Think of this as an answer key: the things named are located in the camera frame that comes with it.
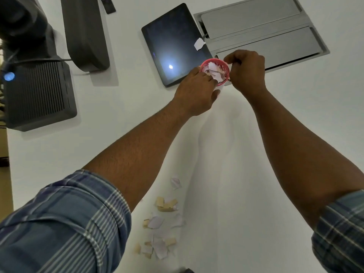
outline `shirt sleeve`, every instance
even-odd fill
[[[326,206],[312,236],[312,249],[326,271],[364,272],[364,191]]]
[[[0,272],[113,272],[130,229],[120,191],[78,170],[0,224]]]

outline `blue plaid shirt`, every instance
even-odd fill
[[[113,272],[130,228],[119,190],[78,170],[0,224],[0,272]]]
[[[0,272],[113,272],[130,228],[121,193],[96,174],[76,171],[0,224]],[[328,272],[364,272],[364,191],[326,207],[312,245]]]

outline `ventilation grille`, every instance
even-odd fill
[[[27,64],[16,68],[16,77],[6,83],[10,121],[20,123],[64,110],[60,76],[61,62]]]

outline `tablet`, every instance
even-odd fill
[[[186,4],[144,26],[142,33],[166,87],[180,82],[194,67],[212,58],[206,45],[201,50],[194,47],[202,36]]]

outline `table surface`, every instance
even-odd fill
[[[185,2],[191,13],[241,0],[113,0],[101,9],[111,59],[103,73],[70,63],[78,108],[74,119],[26,133],[8,130],[14,207],[79,169],[173,97],[163,87],[141,28]],[[364,0],[299,0],[331,54],[266,75],[269,90],[298,119],[364,169]],[[68,58],[60,0],[39,0]],[[183,188],[173,192],[178,174]],[[141,227],[157,195],[175,195],[187,225],[157,261],[132,254],[147,239]],[[166,215],[166,222],[171,220]],[[191,119],[173,142],[160,174],[133,212],[133,230],[118,272],[323,272],[311,230],[274,176],[252,109],[226,86],[208,113]]]

